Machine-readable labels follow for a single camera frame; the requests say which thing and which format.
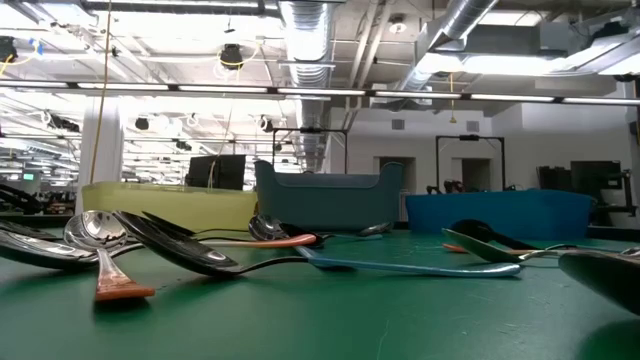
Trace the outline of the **blue plastic bin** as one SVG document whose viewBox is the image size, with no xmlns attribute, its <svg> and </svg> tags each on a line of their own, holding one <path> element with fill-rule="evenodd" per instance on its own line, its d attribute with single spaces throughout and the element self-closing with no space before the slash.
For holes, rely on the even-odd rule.
<svg viewBox="0 0 640 360">
<path fill-rule="evenodd" d="M 576 240 L 586 236 L 592 198 L 558 190 L 472 192 L 406 197 L 409 229 L 438 233 L 478 220 L 516 239 Z"/>
</svg>

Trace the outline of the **orange-handled spoon at back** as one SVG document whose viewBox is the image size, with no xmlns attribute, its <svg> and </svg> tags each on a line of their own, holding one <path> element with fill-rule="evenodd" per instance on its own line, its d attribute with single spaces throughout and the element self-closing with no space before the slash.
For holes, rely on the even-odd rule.
<svg viewBox="0 0 640 360">
<path fill-rule="evenodd" d="M 258 241 L 266 242 L 272 247 L 293 247 L 309 263 L 310 258 L 321 257 L 312 250 L 311 244 L 314 242 L 313 235 L 287 236 L 280 228 L 281 222 L 263 215 L 255 215 L 248 225 L 249 233 Z M 329 270 L 355 269 L 349 267 L 319 266 L 315 267 Z"/>
</svg>

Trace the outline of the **black computer monitor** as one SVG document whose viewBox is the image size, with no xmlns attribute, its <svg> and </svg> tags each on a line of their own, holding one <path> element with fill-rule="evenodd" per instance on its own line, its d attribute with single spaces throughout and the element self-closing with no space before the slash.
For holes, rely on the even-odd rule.
<svg viewBox="0 0 640 360">
<path fill-rule="evenodd" d="M 245 166 L 245 155 L 192 157 L 185 183 L 190 187 L 242 190 Z"/>
</svg>

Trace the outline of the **long LED light bar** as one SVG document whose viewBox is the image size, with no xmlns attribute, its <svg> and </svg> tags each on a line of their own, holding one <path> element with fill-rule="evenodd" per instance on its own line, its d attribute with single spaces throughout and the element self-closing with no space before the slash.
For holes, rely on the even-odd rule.
<svg viewBox="0 0 640 360">
<path fill-rule="evenodd" d="M 37 80 L 0 80 L 0 89 L 16 91 L 51 91 L 56 93 L 113 92 L 117 95 L 140 96 L 218 96 L 218 97 L 286 97 L 297 96 L 305 100 L 314 97 L 358 97 L 369 99 L 449 100 L 474 102 L 541 103 L 585 106 L 640 107 L 637 98 L 563 97 L 544 95 L 508 95 L 460 92 L 416 92 L 372 89 L 302 88 L 241 85 L 184 85 L 153 83 L 100 83 Z"/>
</svg>

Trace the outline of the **black metal frame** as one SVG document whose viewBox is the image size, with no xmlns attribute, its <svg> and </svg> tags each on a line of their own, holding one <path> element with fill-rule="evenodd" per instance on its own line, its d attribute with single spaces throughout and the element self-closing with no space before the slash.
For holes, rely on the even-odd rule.
<svg viewBox="0 0 640 360">
<path fill-rule="evenodd" d="M 466 141 L 466 142 L 478 142 L 480 140 L 484 140 L 489 145 L 492 145 L 492 141 L 498 141 L 500 143 L 500 165 L 501 165 L 501 190 L 504 190 L 507 187 L 507 177 L 506 177 L 506 141 L 504 137 L 500 136 L 480 136 L 474 134 L 464 134 L 464 135 L 436 135 L 435 136 L 435 167 L 436 167 L 436 182 L 437 186 L 440 186 L 440 151 L 444 149 L 444 147 L 440 146 L 440 141 L 442 139 L 453 139 L 457 141 Z"/>
<path fill-rule="evenodd" d="M 275 164 L 275 156 L 276 153 L 280 150 L 280 145 L 282 143 L 290 144 L 292 146 L 296 145 L 295 141 L 288 141 L 287 138 L 292 134 L 297 135 L 299 140 L 299 145 L 303 148 L 303 159 L 305 161 L 305 165 L 307 165 L 307 170 L 311 170 L 310 161 L 314 160 L 313 165 L 318 165 L 318 161 L 320 156 L 315 153 L 315 151 L 307 150 L 307 144 L 304 142 L 305 136 L 325 136 L 326 138 L 333 137 L 336 142 L 341 143 L 344 149 L 344 173 L 348 173 L 348 156 L 349 156 L 349 131 L 345 129 L 325 129 L 325 128 L 317 128 L 317 127 L 302 127 L 302 128 L 278 128 L 274 127 L 271 135 L 271 164 Z"/>
</svg>

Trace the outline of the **long blue spoon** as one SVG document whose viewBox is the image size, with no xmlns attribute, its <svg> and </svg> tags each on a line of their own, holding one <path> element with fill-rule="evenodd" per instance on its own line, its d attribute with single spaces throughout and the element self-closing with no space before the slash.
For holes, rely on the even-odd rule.
<svg viewBox="0 0 640 360">
<path fill-rule="evenodd" d="M 378 262 L 365 262 L 354 260 L 343 260 L 326 257 L 313 257 L 309 261 L 313 265 L 333 266 L 333 267 L 349 267 L 356 269 L 371 269 L 393 272 L 405 272 L 412 274 L 440 276 L 440 277 L 459 277 L 459 278 L 498 278 L 510 277 L 518 275 L 522 271 L 522 267 L 517 264 L 489 264 L 478 267 L 467 268 L 442 268 L 433 266 L 417 266 L 402 264 L 386 264 Z"/>
</svg>

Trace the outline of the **yellow-green plastic bin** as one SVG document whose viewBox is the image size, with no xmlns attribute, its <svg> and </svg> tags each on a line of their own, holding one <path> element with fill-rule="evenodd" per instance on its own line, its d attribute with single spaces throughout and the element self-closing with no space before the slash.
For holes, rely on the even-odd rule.
<svg viewBox="0 0 640 360">
<path fill-rule="evenodd" d="M 158 216 L 192 231 L 245 230 L 257 195 L 250 191 L 98 182 L 82 188 L 83 209 Z"/>
</svg>

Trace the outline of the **white building column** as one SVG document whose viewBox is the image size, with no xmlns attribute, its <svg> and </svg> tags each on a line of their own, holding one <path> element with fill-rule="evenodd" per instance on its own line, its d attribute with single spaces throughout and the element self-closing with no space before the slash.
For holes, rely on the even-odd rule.
<svg viewBox="0 0 640 360">
<path fill-rule="evenodd" d="M 88 97 L 81 130 L 75 213 L 82 213 L 82 190 L 95 182 L 121 180 L 126 117 L 120 99 Z"/>
</svg>

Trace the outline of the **ribbed silver air duct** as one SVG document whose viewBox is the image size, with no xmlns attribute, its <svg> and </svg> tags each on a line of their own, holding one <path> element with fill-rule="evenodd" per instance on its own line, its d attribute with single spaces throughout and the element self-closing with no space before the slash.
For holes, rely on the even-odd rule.
<svg viewBox="0 0 640 360">
<path fill-rule="evenodd" d="M 294 87 L 327 88 L 330 69 L 318 65 L 328 61 L 330 32 L 335 6 L 319 1 L 278 1 L 285 27 L 287 59 Z M 320 100 L 296 100 L 296 121 L 301 128 L 327 127 L 325 106 Z M 304 169 L 318 172 L 324 160 L 326 135 L 300 134 L 299 149 Z"/>
</svg>

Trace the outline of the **large black spoon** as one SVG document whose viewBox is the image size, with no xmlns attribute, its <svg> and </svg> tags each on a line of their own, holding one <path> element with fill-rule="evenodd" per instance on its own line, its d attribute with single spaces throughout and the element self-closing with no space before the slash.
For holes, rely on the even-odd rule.
<svg viewBox="0 0 640 360">
<path fill-rule="evenodd" d="M 305 257 L 288 256 L 242 266 L 227 255 L 196 240 L 183 235 L 172 238 L 141 216 L 125 211 L 115 211 L 113 215 L 127 233 L 146 248 L 180 267 L 202 275 L 230 277 L 277 264 L 308 262 Z"/>
</svg>

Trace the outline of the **dark monitor on arm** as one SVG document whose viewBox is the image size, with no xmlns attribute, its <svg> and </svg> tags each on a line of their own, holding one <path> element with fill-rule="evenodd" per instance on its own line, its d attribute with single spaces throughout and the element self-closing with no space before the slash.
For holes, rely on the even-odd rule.
<svg viewBox="0 0 640 360">
<path fill-rule="evenodd" d="M 621 190 L 619 161 L 572 161 L 571 181 L 575 192 L 602 200 L 602 190 Z"/>
</svg>

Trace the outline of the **smooth silver air duct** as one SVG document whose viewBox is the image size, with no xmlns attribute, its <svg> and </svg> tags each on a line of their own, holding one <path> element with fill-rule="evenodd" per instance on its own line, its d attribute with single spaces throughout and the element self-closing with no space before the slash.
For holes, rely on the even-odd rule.
<svg viewBox="0 0 640 360">
<path fill-rule="evenodd" d="M 420 91 L 439 72 L 452 72 L 455 60 L 437 50 L 462 51 L 467 37 L 499 0 L 450 0 L 442 16 L 427 22 L 414 43 L 414 61 L 395 89 Z"/>
</svg>

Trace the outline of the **large orange-handled silver spoon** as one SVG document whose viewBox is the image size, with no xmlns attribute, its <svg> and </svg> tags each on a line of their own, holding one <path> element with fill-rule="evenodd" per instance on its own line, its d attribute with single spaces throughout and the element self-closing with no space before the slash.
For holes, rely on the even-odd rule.
<svg viewBox="0 0 640 360">
<path fill-rule="evenodd" d="M 126 245 L 111 254 L 123 255 L 145 247 L 140 242 Z M 0 231 L 0 257 L 39 267 L 75 270 L 98 265 L 97 256 L 70 245 L 40 240 L 12 232 Z"/>
</svg>

